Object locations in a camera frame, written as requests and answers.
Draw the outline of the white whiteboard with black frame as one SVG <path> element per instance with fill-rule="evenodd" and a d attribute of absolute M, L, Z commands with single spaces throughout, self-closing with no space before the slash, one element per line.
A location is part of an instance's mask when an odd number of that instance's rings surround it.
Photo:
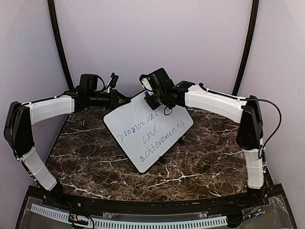
<path fill-rule="evenodd" d="M 189 129 L 194 121 L 184 107 L 153 110 L 145 101 L 145 91 L 130 103 L 106 114 L 104 124 L 140 173 L 146 172 Z"/>

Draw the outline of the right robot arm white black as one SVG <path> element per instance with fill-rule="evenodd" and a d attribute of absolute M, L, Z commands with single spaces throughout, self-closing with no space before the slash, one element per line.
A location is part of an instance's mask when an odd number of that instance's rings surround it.
<path fill-rule="evenodd" d="M 140 80 L 147 91 L 145 100 L 155 110 L 160 105 L 172 109 L 175 106 L 197 108 L 226 117 L 239 124 L 236 142 L 242 149 L 247 167 L 247 186 L 251 189 L 243 197 L 243 203 L 253 207 L 262 198 L 259 189 L 264 184 L 263 122 L 256 97 L 231 96 L 204 88 L 203 84 L 171 80 L 159 83 L 152 78 Z"/>

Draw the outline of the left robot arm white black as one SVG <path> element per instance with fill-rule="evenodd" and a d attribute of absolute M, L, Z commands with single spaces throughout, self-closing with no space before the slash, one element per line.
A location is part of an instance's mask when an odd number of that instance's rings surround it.
<path fill-rule="evenodd" d="M 4 138 L 13 150 L 17 161 L 20 161 L 29 176 L 49 191 L 48 199 L 57 208 L 67 204 L 67 197 L 62 194 L 62 185 L 47 169 L 35 148 L 32 126 L 39 122 L 77 113 L 94 106 L 117 107 L 120 93 L 111 89 L 109 92 L 65 91 L 59 96 L 35 102 L 10 104 Z"/>

